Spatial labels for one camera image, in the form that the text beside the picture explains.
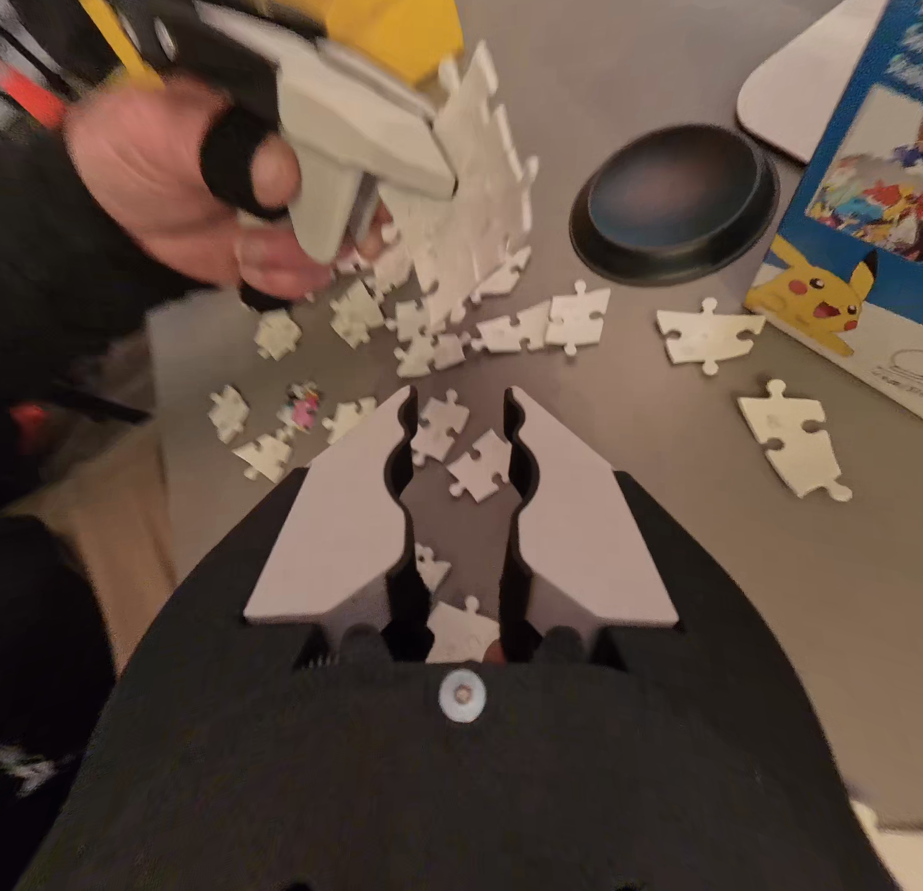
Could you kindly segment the white rounded board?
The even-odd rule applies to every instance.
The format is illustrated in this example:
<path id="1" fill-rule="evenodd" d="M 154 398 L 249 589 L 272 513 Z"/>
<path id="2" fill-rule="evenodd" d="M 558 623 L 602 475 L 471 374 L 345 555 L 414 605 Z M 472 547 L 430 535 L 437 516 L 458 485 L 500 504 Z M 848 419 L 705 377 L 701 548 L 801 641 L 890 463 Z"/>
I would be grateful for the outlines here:
<path id="1" fill-rule="evenodd" d="M 736 121 L 769 148 L 808 163 L 889 0 L 843 0 L 748 76 Z"/>

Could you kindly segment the colourful cartoon puzzle box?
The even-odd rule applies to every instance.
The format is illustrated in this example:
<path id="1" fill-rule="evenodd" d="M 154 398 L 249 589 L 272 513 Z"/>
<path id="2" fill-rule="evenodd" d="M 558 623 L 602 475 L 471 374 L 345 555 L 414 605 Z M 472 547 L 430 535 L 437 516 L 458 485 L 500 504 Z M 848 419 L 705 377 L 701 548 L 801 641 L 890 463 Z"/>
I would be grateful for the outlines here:
<path id="1" fill-rule="evenodd" d="M 922 0 L 889 0 L 744 306 L 922 415 Z"/>

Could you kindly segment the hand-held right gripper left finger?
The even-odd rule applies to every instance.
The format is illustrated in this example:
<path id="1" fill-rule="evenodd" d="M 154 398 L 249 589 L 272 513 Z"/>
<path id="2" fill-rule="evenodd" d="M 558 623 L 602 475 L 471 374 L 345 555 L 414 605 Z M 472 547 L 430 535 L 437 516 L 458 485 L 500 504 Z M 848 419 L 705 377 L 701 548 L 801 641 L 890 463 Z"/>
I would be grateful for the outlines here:
<path id="1" fill-rule="evenodd" d="M 306 468 L 244 609 L 249 624 L 306 624 L 297 662 L 334 662 L 357 627 L 379 634 L 398 662 L 424 662 L 434 645 L 401 500 L 417 429 L 417 391 L 399 389 Z"/>

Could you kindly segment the white instruction sheet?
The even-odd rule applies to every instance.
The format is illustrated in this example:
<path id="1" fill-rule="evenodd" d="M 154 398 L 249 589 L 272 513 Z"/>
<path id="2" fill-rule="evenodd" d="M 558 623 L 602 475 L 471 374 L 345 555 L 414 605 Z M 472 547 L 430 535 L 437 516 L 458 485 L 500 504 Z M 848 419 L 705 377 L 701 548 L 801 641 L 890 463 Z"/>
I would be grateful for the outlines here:
<path id="1" fill-rule="evenodd" d="M 922 889 L 922 831 L 884 829 L 867 805 L 851 800 L 853 813 L 879 859 L 903 890 Z"/>

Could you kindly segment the pink printed puzzle piece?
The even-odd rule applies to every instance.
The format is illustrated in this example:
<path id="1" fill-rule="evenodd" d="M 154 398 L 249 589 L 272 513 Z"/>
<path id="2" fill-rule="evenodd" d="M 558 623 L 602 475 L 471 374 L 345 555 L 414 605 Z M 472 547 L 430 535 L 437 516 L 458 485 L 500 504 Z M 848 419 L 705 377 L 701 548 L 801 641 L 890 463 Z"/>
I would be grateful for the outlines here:
<path id="1" fill-rule="evenodd" d="M 292 431 L 308 433 L 316 423 L 321 402 L 322 392 L 315 381 L 292 382 L 286 386 L 276 418 Z"/>

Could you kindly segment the yellow plastic case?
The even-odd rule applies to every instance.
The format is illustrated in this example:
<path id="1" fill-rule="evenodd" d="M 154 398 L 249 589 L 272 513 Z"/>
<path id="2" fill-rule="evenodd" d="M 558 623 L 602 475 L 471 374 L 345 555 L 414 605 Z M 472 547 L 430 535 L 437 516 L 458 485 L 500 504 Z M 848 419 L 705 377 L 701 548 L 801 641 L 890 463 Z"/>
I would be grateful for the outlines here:
<path id="1" fill-rule="evenodd" d="M 326 38 L 351 47 L 410 86 L 432 76 L 442 58 L 456 56 L 464 47 L 455 0 L 255 1 L 265 15 L 276 12 L 272 2 L 322 23 Z M 142 66 L 101 0 L 59 2 L 67 10 L 68 25 L 91 32 L 108 49 L 107 60 L 127 77 L 158 83 L 164 74 Z"/>

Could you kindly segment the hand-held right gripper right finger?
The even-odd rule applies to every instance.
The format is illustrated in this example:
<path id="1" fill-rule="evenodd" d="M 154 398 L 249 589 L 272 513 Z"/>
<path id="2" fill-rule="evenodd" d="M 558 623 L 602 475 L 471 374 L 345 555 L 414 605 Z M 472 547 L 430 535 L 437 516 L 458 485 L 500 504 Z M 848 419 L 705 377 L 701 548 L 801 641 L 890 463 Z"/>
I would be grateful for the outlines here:
<path id="1" fill-rule="evenodd" d="M 593 649 L 601 631 L 679 621 L 652 553 L 606 459 L 518 386 L 506 389 L 511 516 L 499 580 L 500 642 L 526 662 L 556 628 Z"/>

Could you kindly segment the person's black jacket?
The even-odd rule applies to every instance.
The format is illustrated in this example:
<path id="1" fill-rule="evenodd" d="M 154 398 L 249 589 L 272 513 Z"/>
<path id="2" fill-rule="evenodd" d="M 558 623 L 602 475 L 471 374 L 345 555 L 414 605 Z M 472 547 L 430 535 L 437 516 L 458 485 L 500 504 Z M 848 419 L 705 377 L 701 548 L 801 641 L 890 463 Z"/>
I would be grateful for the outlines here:
<path id="1" fill-rule="evenodd" d="M 59 815 L 114 686 L 93 589 L 39 519 L 1 522 L 1 888 Z"/>

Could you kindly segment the black round ball stand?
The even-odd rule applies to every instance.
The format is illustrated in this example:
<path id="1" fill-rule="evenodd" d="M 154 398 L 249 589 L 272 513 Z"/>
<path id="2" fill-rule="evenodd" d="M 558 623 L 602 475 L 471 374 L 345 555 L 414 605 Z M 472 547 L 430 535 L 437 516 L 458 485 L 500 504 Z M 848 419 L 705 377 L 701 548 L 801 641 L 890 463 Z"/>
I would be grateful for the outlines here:
<path id="1" fill-rule="evenodd" d="M 779 180 L 738 130 L 687 123 L 646 132 L 590 175 L 571 205 L 571 247 L 620 285 L 681 285 L 750 251 L 773 221 Z"/>

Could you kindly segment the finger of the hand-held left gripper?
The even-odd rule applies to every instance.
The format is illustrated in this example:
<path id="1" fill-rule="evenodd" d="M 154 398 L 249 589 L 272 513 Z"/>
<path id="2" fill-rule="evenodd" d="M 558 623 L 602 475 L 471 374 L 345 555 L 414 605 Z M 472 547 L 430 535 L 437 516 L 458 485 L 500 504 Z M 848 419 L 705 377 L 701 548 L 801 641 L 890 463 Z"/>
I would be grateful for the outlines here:
<path id="1" fill-rule="evenodd" d="M 455 170 L 420 115 L 321 60 L 281 63 L 276 87 L 294 147 L 435 200 L 454 195 Z"/>
<path id="2" fill-rule="evenodd" d="M 311 100 L 344 119 L 406 113 L 433 121 L 431 100 L 351 47 L 328 38 L 309 40 L 268 19 L 196 0 L 201 20 L 215 31 L 268 57 L 281 75 L 280 100 Z"/>

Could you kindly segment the person's beige trousers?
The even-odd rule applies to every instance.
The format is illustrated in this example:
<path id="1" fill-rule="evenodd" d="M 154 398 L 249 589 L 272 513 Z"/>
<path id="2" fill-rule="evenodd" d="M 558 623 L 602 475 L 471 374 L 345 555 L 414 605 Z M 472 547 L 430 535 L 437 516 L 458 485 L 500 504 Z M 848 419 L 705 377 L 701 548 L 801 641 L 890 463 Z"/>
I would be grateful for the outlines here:
<path id="1" fill-rule="evenodd" d="M 84 569 L 120 678 L 179 585 L 157 424 L 131 429 L 2 512 L 19 515 L 41 520 Z"/>

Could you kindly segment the person's left hand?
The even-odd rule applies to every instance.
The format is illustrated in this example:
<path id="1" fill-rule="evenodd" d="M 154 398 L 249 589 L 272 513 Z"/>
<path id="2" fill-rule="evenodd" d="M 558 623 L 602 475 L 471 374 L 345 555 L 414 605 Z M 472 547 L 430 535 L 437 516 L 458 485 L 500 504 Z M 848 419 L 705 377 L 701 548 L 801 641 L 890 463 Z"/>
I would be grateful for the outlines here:
<path id="1" fill-rule="evenodd" d="M 204 285 L 248 284 L 286 301 L 326 288 L 285 224 L 244 227 L 202 176 L 200 150 L 227 96 L 187 76 L 160 89 L 98 89 L 68 111 L 63 139 L 98 205 L 152 259 Z"/>

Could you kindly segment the four-piece white puzzle section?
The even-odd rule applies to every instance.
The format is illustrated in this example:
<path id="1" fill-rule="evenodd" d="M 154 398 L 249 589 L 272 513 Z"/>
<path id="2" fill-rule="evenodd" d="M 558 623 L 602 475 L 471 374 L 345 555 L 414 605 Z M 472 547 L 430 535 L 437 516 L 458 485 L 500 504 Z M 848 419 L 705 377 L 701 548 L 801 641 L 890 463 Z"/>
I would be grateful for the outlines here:
<path id="1" fill-rule="evenodd" d="M 496 101 L 499 75 L 486 41 L 464 72 L 443 59 L 439 83 L 447 98 L 431 130 L 455 170 L 455 193 L 438 201 L 379 188 L 433 325 L 458 320 L 481 283 L 528 246 L 538 173 L 537 156 L 520 158 L 506 106 Z"/>

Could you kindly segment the person's left forearm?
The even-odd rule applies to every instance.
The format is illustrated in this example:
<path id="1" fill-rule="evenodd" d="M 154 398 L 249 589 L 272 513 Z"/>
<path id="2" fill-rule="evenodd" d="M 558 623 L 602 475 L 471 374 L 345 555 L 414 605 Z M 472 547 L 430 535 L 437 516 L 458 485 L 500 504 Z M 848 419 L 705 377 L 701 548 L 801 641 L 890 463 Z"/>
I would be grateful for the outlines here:
<path id="1" fill-rule="evenodd" d="M 48 401 L 148 311 L 200 288 L 150 258 L 98 205 L 59 134 L 2 137 L 2 506 L 40 482 L 11 408 Z"/>

